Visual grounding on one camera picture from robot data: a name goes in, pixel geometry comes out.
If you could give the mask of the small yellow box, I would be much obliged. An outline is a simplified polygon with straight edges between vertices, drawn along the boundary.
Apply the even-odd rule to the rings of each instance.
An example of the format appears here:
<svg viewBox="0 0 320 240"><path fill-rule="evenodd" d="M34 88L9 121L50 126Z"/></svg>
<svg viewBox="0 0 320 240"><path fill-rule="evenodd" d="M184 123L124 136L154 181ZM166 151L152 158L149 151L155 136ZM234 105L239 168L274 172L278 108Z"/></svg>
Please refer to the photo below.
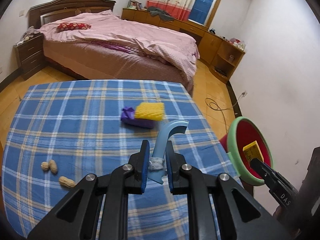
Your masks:
<svg viewBox="0 0 320 240"><path fill-rule="evenodd" d="M258 159L262 163L264 162L263 154L256 140L244 146L242 151L249 165L253 159Z"/></svg>

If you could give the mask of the light blue plastic hook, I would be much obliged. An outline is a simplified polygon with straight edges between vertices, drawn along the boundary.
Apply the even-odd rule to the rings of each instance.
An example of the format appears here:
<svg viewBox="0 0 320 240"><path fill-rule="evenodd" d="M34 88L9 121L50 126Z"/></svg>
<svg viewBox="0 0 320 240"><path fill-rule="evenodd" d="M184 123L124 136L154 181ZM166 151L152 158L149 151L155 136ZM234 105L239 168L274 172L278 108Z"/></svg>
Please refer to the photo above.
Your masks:
<svg viewBox="0 0 320 240"><path fill-rule="evenodd" d="M163 184L162 177L167 174L165 169L165 152L169 138L177 133L184 134L189 121L174 120L161 126L157 135L153 153L149 159L148 178Z"/></svg>

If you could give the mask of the peanut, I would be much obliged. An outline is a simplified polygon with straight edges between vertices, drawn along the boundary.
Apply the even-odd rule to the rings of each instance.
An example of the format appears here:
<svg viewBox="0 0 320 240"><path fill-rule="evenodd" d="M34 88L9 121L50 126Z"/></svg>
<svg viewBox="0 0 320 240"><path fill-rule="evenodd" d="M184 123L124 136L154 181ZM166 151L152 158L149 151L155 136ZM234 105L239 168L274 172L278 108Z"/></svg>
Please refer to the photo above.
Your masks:
<svg viewBox="0 0 320 240"><path fill-rule="evenodd" d="M69 179L65 176L61 176L59 178L59 184L62 186L62 187L66 187L66 188L74 188L76 186L76 183L75 181L73 181L72 179Z"/></svg>
<svg viewBox="0 0 320 240"><path fill-rule="evenodd" d="M49 165L49 169L52 172L52 174L57 174L58 173L58 167L57 167L57 164L56 164L55 160L51 159L48 162L48 165Z"/></svg>
<svg viewBox="0 0 320 240"><path fill-rule="evenodd" d="M46 161L43 161L43 162L41 163L41 169L42 169L43 171L48 171L48 170L50 169L49 163L46 162Z"/></svg>

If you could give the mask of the red bin with green rim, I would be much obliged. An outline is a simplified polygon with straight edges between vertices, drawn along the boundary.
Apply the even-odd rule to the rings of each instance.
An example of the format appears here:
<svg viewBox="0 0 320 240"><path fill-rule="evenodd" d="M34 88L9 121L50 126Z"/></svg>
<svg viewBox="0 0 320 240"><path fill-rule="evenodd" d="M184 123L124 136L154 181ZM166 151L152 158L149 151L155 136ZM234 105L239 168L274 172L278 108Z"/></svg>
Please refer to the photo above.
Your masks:
<svg viewBox="0 0 320 240"><path fill-rule="evenodd" d="M249 118L240 116L233 120L220 143L241 180L252 186L264 185L263 178L250 164L257 158L272 168L273 158L265 138Z"/></svg>

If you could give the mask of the blue plaid tablecloth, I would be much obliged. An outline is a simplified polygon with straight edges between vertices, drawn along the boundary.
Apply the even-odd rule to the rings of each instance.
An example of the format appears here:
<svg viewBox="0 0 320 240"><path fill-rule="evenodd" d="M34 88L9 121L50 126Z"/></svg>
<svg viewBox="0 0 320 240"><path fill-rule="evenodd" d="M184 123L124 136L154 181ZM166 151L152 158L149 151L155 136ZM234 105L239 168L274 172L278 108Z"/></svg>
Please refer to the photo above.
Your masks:
<svg viewBox="0 0 320 240"><path fill-rule="evenodd" d="M28 88L10 125L2 165L5 213L13 229L26 236L67 190L65 176L80 181L102 176L127 163L142 141L154 145L162 124L153 129L127 126L124 107L164 103L163 123L189 121L184 134L171 137L175 152L204 173L236 171L205 117L179 83L142 80L87 80ZM58 173L41 163L55 160Z"/></svg>

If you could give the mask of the purple wrapper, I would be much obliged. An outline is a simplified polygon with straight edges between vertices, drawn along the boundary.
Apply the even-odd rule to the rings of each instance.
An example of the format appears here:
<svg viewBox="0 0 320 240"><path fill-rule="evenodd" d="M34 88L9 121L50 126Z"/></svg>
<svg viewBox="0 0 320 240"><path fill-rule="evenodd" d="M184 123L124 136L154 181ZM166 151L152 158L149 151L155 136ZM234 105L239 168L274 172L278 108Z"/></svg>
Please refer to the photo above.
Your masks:
<svg viewBox="0 0 320 240"><path fill-rule="evenodd" d="M121 122L140 128L152 129L155 126L155 121L148 119L139 119L135 117L135 110L132 107L124 107L120 116Z"/></svg>

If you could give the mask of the yellow sponge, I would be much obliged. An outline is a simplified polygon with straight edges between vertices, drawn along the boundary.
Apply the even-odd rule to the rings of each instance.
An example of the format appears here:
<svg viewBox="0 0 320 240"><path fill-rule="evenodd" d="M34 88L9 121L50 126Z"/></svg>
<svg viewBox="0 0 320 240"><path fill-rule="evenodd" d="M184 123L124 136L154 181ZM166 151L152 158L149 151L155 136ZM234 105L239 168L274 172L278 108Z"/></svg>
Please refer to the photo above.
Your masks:
<svg viewBox="0 0 320 240"><path fill-rule="evenodd" d="M161 121L163 120L164 112L164 103L142 102L135 109L135 118Z"/></svg>

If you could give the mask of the long wooden cabinet desk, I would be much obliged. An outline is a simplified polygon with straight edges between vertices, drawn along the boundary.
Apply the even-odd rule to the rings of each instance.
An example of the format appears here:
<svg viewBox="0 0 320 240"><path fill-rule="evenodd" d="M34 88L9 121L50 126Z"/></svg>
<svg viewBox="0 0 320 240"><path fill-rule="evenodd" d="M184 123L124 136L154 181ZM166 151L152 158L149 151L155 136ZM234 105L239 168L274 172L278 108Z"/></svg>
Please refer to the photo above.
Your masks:
<svg viewBox="0 0 320 240"><path fill-rule="evenodd" d="M240 48L236 42L232 43L195 23L180 20L165 21L158 15L152 16L146 10L130 8L122 10L121 18L151 25L189 38L191 47L196 51L195 57L204 63L209 71L223 83L230 80L245 55L243 48Z"/></svg>

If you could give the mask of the dark wooden nightstand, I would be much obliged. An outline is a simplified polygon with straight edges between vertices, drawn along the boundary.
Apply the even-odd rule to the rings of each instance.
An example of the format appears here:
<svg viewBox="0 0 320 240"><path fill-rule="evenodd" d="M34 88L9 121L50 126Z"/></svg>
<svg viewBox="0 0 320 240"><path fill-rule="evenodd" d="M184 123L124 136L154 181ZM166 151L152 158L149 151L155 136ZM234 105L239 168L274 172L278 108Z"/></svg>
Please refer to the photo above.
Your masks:
<svg viewBox="0 0 320 240"><path fill-rule="evenodd" d="M37 34L21 44L14 45L18 68L24 80L29 79L46 65L43 38L42 34Z"/></svg>

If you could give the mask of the wooden bed with headboard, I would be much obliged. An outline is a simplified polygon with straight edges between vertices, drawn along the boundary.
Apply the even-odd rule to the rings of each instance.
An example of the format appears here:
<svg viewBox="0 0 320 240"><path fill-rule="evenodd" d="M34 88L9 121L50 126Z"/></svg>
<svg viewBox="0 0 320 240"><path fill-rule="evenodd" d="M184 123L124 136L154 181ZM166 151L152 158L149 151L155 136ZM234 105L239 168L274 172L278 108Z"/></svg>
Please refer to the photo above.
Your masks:
<svg viewBox="0 0 320 240"><path fill-rule="evenodd" d="M128 21L112 0L53 0L29 10L28 24L43 36L44 56L87 79L137 79L194 90L200 57L193 37Z"/></svg>

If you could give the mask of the pink quilt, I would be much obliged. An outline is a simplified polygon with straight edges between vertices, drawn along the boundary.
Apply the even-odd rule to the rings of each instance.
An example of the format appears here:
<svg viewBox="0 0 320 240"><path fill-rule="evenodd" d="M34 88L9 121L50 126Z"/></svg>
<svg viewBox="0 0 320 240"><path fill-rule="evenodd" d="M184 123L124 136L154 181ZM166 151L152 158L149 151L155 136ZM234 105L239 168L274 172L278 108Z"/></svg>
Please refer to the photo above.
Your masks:
<svg viewBox="0 0 320 240"><path fill-rule="evenodd" d="M57 31L63 22L87 23L91 29ZM122 20L111 10L97 13L83 12L76 16L44 24L39 31L50 42L111 42L122 47L136 49L146 55L160 57L182 71L190 81L196 73L196 51L191 47L191 40L168 30L158 29L132 21Z"/></svg>

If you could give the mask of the red floral pillow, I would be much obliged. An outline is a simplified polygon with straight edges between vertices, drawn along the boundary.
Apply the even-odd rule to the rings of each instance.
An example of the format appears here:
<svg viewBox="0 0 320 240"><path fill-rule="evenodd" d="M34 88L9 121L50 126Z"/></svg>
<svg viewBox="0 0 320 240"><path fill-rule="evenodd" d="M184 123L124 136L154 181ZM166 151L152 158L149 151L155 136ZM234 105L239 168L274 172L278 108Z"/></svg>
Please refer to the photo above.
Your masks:
<svg viewBox="0 0 320 240"><path fill-rule="evenodd" d="M57 26L57 31L69 31L69 30L87 30L91 29L91 25L87 23L67 23L63 22Z"/></svg>

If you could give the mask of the blue window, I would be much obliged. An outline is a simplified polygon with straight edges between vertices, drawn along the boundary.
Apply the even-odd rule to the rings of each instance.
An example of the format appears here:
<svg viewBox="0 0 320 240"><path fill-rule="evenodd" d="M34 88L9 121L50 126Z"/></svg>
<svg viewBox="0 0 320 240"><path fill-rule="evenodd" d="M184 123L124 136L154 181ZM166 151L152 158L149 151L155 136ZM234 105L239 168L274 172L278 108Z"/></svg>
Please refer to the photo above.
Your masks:
<svg viewBox="0 0 320 240"><path fill-rule="evenodd" d="M188 20L200 25L206 25L216 0L195 0Z"/></svg>

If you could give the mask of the dark clothes pile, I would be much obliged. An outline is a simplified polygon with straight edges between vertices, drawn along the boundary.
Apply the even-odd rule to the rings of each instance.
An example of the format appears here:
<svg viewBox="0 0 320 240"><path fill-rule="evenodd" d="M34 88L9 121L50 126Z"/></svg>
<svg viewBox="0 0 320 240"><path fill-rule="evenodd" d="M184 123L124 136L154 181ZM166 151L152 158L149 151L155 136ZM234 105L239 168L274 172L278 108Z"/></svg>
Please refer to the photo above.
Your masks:
<svg viewBox="0 0 320 240"><path fill-rule="evenodd" d="M163 21L173 21L174 18L165 10L160 9L158 7L148 7L147 11L150 13L152 17L158 16Z"/></svg>

